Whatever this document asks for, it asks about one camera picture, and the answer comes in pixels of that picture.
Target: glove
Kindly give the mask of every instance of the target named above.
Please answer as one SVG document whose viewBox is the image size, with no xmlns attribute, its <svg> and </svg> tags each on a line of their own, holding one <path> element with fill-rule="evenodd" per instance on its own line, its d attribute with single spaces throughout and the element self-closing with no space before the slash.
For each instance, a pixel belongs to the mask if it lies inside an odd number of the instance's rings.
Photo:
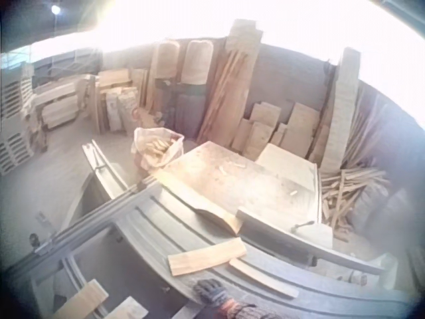
<svg viewBox="0 0 425 319">
<path fill-rule="evenodd" d="M 193 289 L 201 300 L 211 307 L 220 308 L 224 303 L 232 299 L 225 287 L 216 279 L 199 280 Z"/>
</svg>

